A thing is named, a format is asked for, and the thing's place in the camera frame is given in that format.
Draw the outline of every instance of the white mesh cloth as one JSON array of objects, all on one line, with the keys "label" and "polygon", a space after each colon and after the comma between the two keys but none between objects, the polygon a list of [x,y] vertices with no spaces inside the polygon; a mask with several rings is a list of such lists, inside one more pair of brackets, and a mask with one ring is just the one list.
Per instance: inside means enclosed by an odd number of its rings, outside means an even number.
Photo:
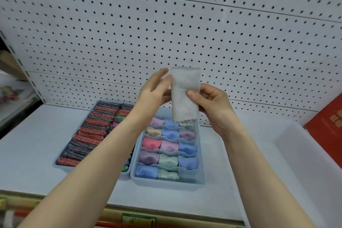
[{"label": "white mesh cloth", "polygon": [[198,119],[198,105],[187,96],[188,90],[199,92],[200,90],[200,68],[173,67],[171,75],[173,81],[171,85],[172,119],[176,123],[188,122]]}]

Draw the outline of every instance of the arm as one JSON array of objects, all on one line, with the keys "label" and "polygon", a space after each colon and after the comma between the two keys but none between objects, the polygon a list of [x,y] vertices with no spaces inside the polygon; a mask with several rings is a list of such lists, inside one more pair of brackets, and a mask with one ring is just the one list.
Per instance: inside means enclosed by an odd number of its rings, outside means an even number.
[{"label": "arm", "polygon": [[188,91],[188,96],[223,139],[251,227],[314,228],[234,113],[227,94],[201,84],[201,94]]},{"label": "arm", "polygon": [[94,227],[140,133],[171,99],[162,69],[140,91],[130,114],[24,219],[20,228]]}]

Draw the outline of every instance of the person's left hand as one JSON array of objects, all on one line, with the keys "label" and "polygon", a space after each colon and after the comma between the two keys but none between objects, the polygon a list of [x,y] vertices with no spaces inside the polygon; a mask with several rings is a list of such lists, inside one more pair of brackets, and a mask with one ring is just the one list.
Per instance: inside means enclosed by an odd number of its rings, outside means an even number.
[{"label": "person's left hand", "polygon": [[138,99],[132,109],[132,113],[142,117],[146,127],[152,121],[159,107],[171,100],[172,76],[162,77],[169,71],[163,68],[155,72],[140,90]]}]

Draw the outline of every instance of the person's right hand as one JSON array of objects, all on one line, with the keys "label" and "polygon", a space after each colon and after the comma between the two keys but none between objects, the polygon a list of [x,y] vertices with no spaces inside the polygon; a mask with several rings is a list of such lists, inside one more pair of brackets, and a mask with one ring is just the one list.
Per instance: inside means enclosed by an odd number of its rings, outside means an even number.
[{"label": "person's right hand", "polygon": [[189,90],[187,96],[199,105],[199,110],[207,115],[214,131],[220,136],[239,122],[223,90],[202,83],[200,93]]}]

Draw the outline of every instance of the plastic tray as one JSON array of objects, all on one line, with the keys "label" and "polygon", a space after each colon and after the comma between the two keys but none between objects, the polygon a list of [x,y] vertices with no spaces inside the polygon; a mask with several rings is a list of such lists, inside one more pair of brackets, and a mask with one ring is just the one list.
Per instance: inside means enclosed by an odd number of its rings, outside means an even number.
[{"label": "plastic tray", "polygon": [[[155,117],[158,119],[172,119],[172,110],[170,108],[163,108],[160,107],[158,111],[155,114]],[[162,129],[165,128],[164,125],[160,125],[155,127],[156,129]],[[198,121],[195,122],[195,132],[197,133],[196,139],[193,141],[186,141],[184,138],[175,138],[175,139],[168,139],[165,136],[158,135],[156,137],[151,137],[148,134],[146,134],[146,131],[144,131],[139,138],[138,144],[137,144],[137,149],[136,149],[136,156],[134,160],[131,161],[131,166],[133,166],[131,170],[131,178],[132,180],[142,186],[149,186],[149,187],[161,187],[161,188],[170,188],[170,189],[185,189],[185,190],[196,190],[199,187],[202,187],[204,185],[204,173],[203,173],[203,162],[202,162],[202,152],[201,152],[201,144],[200,144],[200,137],[199,137],[199,123]],[[180,151],[174,151],[174,152],[166,152],[161,149],[154,149],[154,150],[148,150],[144,147],[142,147],[142,141],[143,139],[151,138],[154,140],[167,140],[170,142],[182,142],[185,144],[194,144],[197,146],[197,153],[187,155],[184,152]],[[158,169],[165,169],[171,172],[178,172],[179,175],[179,181],[168,181],[168,180],[159,180],[159,179],[149,179],[149,178],[141,178],[141,177],[136,177],[135,172],[136,172],[136,167],[140,163],[139,162],[139,154],[141,150],[145,150],[148,152],[155,152],[155,153],[163,153],[168,156],[185,156],[185,157],[198,157],[199,158],[199,166],[198,169],[195,170],[187,170],[184,167],[172,167],[172,168],[167,168],[163,165],[160,164],[152,164],[151,166],[158,167]]]},{"label": "plastic tray", "polygon": [[[94,106],[96,106],[99,101],[104,101],[104,102],[114,102],[114,103],[125,103],[125,104],[130,104],[130,105],[134,105],[134,103],[128,103],[128,102],[122,102],[122,101],[112,101],[112,100],[106,100],[106,99],[101,99],[101,100],[98,100]],[[74,167],[70,167],[70,166],[63,166],[63,165],[58,165],[57,164],[57,159],[59,158],[59,156],[62,154],[62,152],[65,150],[65,148],[67,147],[67,145],[69,144],[69,142],[71,141],[72,137],[74,136],[74,134],[78,131],[79,127],[81,127],[81,125],[84,123],[85,119],[88,117],[89,113],[86,115],[86,117],[81,121],[80,125],[77,127],[77,129],[74,131],[73,135],[71,136],[71,138],[68,140],[68,142],[66,143],[66,145],[63,147],[63,149],[58,153],[58,156],[56,157],[56,159],[54,160],[53,162],[53,165],[54,167],[56,168],[60,168],[62,170],[64,170],[65,172],[69,173],[71,172]],[[137,147],[138,147],[138,142],[140,140],[140,137],[141,135],[139,136],[137,142],[135,143],[135,146],[134,146],[134,149],[133,149],[133,154],[132,154],[132,159],[131,159],[131,164],[128,168],[128,170],[126,172],[121,172],[120,174],[120,177],[119,179],[120,180],[128,180],[130,178],[130,172],[132,170],[132,163],[133,163],[133,160],[135,158],[135,154],[136,154],[136,151],[137,151]]]}]

